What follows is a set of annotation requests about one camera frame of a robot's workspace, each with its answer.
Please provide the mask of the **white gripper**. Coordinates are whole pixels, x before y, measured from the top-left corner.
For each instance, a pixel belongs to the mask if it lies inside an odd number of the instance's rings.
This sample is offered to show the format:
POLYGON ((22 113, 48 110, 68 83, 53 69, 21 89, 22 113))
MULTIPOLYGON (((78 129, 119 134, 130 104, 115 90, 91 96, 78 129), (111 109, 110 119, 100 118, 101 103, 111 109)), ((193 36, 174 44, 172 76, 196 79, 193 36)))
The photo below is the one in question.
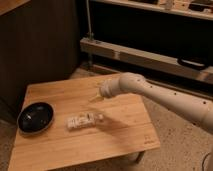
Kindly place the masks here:
POLYGON ((121 93, 120 85, 119 85, 119 79, 113 78, 113 79, 107 79, 105 80, 100 88, 99 88, 100 95, 97 94, 94 97, 92 97, 89 101, 90 102, 99 102, 104 100, 104 98, 112 98, 121 93))

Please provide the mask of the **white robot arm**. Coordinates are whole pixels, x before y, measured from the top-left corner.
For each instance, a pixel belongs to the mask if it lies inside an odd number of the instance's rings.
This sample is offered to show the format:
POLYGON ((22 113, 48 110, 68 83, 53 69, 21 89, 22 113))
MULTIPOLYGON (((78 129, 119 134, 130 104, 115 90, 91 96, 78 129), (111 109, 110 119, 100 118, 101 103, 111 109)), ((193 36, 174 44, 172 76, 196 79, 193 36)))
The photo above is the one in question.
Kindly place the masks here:
POLYGON ((128 93, 149 98, 213 135, 212 100, 154 85, 140 74, 126 72, 105 80, 91 102, 128 93))

